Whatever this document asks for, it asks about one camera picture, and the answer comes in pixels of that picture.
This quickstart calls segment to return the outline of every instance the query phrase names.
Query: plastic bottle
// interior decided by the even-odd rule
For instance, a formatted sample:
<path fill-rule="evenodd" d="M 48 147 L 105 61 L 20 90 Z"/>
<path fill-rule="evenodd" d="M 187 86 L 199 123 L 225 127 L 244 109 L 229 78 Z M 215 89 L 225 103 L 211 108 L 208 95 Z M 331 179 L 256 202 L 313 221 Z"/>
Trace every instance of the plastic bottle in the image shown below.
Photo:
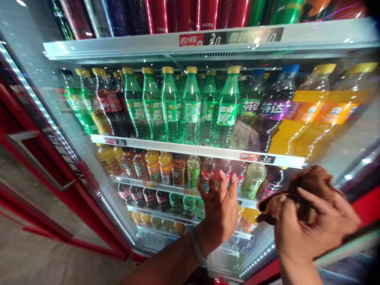
<path fill-rule="evenodd" d="M 265 166 L 263 164 L 251 163 L 248 166 L 243 185 L 241 186 L 241 195 L 245 199 L 253 200 L 265 177 Z"/>
<path fill-rule="evenodd" d="M 144 109 L 148 120 L 150 139 L 152 141 L 164 141 L 166 139 L 165 124 L 162 118 L 161 92 L 153 77 L 153 69 L 143 67 L 144 85 L 142 95 L 144 98 Z"/>
<path fill-rule="evenodd" d="M 133 151 L 133 148 L 127 146 L 122 146 L 122 151 L 123 155 L 119 161 L 122 172 L 124 172 L 129 178 L 137 179 L 135 167 L 133 166 L 133 159 L 136 153 Z"/>
<path fill-rule="evenodd" d="M 146 167 L 145 154 L 141 148 L 135 148 L 135 157 L 133 158 L 133 166 L 135 167 L 137 178 L 140 180 L 150 181 L 148 169 Z"/>
<path fill-rule="evenodd" d="M 197 188 L 197 181 L 201 174 L 201 159 L 199 156 L 190 155 L 187 159 L 187 188 Z"/>
<path fill-rule="evenodd" d="M 111 126 L 112 134 L 117 137 L 127 137 L 127 131 L 121 124 L 123 105 L 112 88 L 105 70 L 93 68 L 92 72 L 96 76 L 95 94 Z"/>
<path fill-rule="evenodd" d="M 160 164 L 158 163 L 159 153 L 156 150 L 148 150 L 145 154 L 146 166 L 150 175 L 150 181 L 161 183 Z"/>
<path fill-rule="evenodd" d="M 307 81 L 297 89 L 292 105 L 272 139 L 270 153 L 290 153 L 293 141 L 314 121 L 328 98 L 329 75 L 335 67 L 336 64 L 316 66 Z"/>
<path fill-rule="evenodd" d="M 230 146 L 230 137 L 239 110 L 239 72 L 240 66 L 228 68 L 227 81 L 219 94 L 217 108 L 215 109 L 213 147 L 228 148 Z"/>
<path fill-rule="evenodd" d="M 206 157 L 203 159 L 202 165 L 201 165 L 200 183 L 202 184 L 203 189 L 205 189 L 207 193 L 209 192 L 209 189 L 210 189 L 209 174 L 212 174 L 213 176 L 215 176 L 216 167 L 217 167 L 217 164 L 214 158 Z"/>
<path fill-rule="evenodd" d="M 96 157 L 103 163 L 106 171 L 109 175 L 120 175 L 121 169 L 118 161 L 114 157 L 112 147 L 106 144 L 96 143 L 98 149 L 96 151 Z"/>
<path fill-rule="evenodd" d="M 182 97 L 174 83 L 173 67 L 164 66 L 161 89 L 165 139 L 169 143 L 182 142 Z"/>
<path fill-rule="evenodd" d="M 318 116 L 293 143 L 291 155 L 310 161 L 320 156 L 329 143 L 337 139 L 347 128 L 347 120 L 357 109 L 371 99 L 369 74 L 377 63 L 352 66 L 336 90 L 329 92 Z"/>
<path fill-rule="evenodd" d="M 195 198 L 191 196 L 183 197 L 183 215 L 187 219 L 193 219 L 195 214 Z"/>
<path fill-rule="evenodd" d="M 169 194 L 167 192 L 157 190 L 157 202 L 162 212 L 170 209 Z"/>
<path fill-rule="evenodd" d="M 138 139 L 150 139 L 151 135 L 144 110 L 143 93 L 135 78 L 135 72 L 128 67 L 124 67 L 123 72 L 125 74 L 124 98 L 136 131 L 136 137 Z"/>
<path fill-rule="evenodd" d="M 144 199 L 148 208 L 155 209 L 157 207 L 156 190 L 144 188 L 142 193 L 144 194 Z"/>
<path fill-rule="evenodd" d="M 158 162 L 160 164 L 162 184 L 173 185 L 172 160 L 173 157 L 170 152 L 161 151 Z"/>
<path fill-rule="evenodd" d="M 218 100 L 218 90 L 215 83 L 216 70 L 208 70 L 206 83 L 202 89 L 201 110 L 201 144 L 207 144 L 214 130 L 214 108 Z"/>
<path fill-rule="evenodd" d="M 177 187 L 186 187 L 186 160 L 176 155 L 173 159 L 173 183 Z"/>
<path fill-rule="evenodd" d="M 268 152 L 273 136 L 285 119 L 295 94 L 294 78 L 299 65 L 282 68 L 281 74 L 272 89 L 267 91 L 261 104 L 253 128 L 259 135 L 261 152 Z"/>
<path fill-rule="evenodd" d="M 202 96 L 198 88 L 197 68 L 187 67 L 187 80 L 183 93 L 183 143 L 199 144 Z"/>

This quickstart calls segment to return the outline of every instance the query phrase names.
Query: yellow bottle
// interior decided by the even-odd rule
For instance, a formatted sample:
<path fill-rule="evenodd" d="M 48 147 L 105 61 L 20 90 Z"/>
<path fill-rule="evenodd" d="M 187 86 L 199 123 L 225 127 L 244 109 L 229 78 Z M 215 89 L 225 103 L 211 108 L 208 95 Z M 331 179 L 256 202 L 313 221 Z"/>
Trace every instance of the yellow bottle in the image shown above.
<path fill-rule="evenodd" d="M 160 164 L 162 184 L 173 185 L 173 170 L 172 166 L 173 157 L 170 152 L 161 152 L 158 162 Z"/>
<path fill-rule="evenodd" d="M 330 90 L 329 75 L 335 67 L 336 64 L 316 66 L 296 90 L 292 105 L 272 139 L 269 153 L 290 154 L 294 140 L 308 128 L 326 101 Z"/>
<path fill-rule="evenodd" d="M 146 166 L 150 175 L 150 181 L 161 183 L 159 153 L 156 150 L 148 150 L 145 154 Z"/>
<path fill-rule="evenodd" d="M 323 154 L 330 142 L 336 140 L 347 128 L 346 121 L 360 104 L 371 98 L 368 73 L 377 63 L 362 63 L 352 66 L 347 76 L 325 101 L 318 116 L 293 144 L 291 154 L 302 156 L 306 161 Z"/>
<path fill-rule="evenodd" d="M 98 149 L 96 151 L 96 157 L 103 163 L 109 175 L 120 175 L 121 169 L 118 161 L 114 157 L 112 147 L 106 144 L 96 143 Z"/>

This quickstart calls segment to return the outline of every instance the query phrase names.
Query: person's hand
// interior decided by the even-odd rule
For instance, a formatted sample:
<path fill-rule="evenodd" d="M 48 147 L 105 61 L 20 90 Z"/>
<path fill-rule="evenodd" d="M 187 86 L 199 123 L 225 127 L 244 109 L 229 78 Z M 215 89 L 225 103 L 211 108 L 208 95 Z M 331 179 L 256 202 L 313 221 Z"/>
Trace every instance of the person's hand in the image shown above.
<path fill-rule="evenodd" d="M 196 226 L 196 235 L 200 250 L 205 258 L 221 243 L 229 240 L 238 226 L 238 180 L 236 174 L 231 177 L 227 190 L 226 174 L 220 170 L 219 189 L 215 178 L 209 175 L 209 193 L 197 182 L 198 191 L 205 202 L 206 218 Z"/>
<path fill-rule="evenodd" d="M 306 225 L 298 221 L 296 205 L 287 199 L 275 224 L 275 243 L 281 262 L 304 266 L 340 246 L 343 238 L 354 233 L 361 221 L 339 193 L 334 193 L 330 205 L 304 189 L 298 188 L 298 192 L 317 209 L 316 223 Z"/>

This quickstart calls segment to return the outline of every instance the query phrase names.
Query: red can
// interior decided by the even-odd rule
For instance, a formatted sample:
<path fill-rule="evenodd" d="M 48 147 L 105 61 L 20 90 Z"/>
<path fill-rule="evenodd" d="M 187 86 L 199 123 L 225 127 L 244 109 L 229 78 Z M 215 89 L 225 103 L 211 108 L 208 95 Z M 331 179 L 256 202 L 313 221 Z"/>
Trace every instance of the red can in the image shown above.
<path fill-rule="evenodd" d="M 220 29 L 222 0 L 197 0 L 195 30 Z"/>
<path fill-rule="evenodd" d="M 246 27 L 251 6 L 252 0 L 224 0 L 221 28 Z"/>
<path fill-rule="evenodd" d="M 94 38 L 95 33 L 83 0 L 60 0 L 60 2 L 71 26 L 74 38 L 76 40 Z"/>

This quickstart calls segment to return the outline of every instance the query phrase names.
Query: bottle label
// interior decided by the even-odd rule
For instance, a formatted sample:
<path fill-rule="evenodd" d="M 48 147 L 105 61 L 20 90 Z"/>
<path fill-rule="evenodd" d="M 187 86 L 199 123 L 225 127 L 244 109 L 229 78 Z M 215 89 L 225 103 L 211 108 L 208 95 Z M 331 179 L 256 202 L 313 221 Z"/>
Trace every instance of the bottle label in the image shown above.
<path fill-rule="evenodd" d="M 239 115 L 241 116 L 254 116 L 257 113 L 260 99 L 241 99 Z"/>
<path fill-rule="evenodd" d="M 205 121 L 212 121 L 214 118 L 214 108 L 216 101 L 203 101 L 201 119 Z"/>
<path fill-rule="evenodd" d="M 182 104 L 176 100 L 162 101 L 163 118 L 166 122 L 178 122 L 181 120 Z"/>
<path fill-rule="evenodd" d="M 188 182 L 187 187 L 188 188 L 196 188 L 197 187 L 197 181 L 199 180 L 199 176 L 201 174 L 201 168 L 191 170 L 187 168 L 187 176 L 188 176 Z"/>
<path fill-rule="evenodd" d="M 160 100 L 144 101 L 146 118 L 149 121 L 162 120 L 162 107 Z"/>
<path fill-rule="evenodd" d="M 97 92 L 97 98 L 100 108 L 105 113 L 119 112 L 123 110 L 119 98 L 116 96 L 116 91 L 108 89 L 100 89 Z"/>
<path fill-rule="evenodd" d="M 291 101 L 265 101 L 261 106 L 260 115 L 266 120 L 282 121 L 291 105 Z"/>
<path fill-rule="evenodd" d="M 146 164 L 148 167 L 150 181 L 161 183 L 160 164 L 158 162 L 154 164 Z"/>
<path fill-rule="evenodd" d="M 184 100 L 184 122 L 197 123 L 201 117 L 201 102 Z"/>
<path fill-rule="evenodd" d="M 128 99 L 127 107 L 132 120 L 141 120 L 145 118 L 144 103 L 142 100 Z"/>

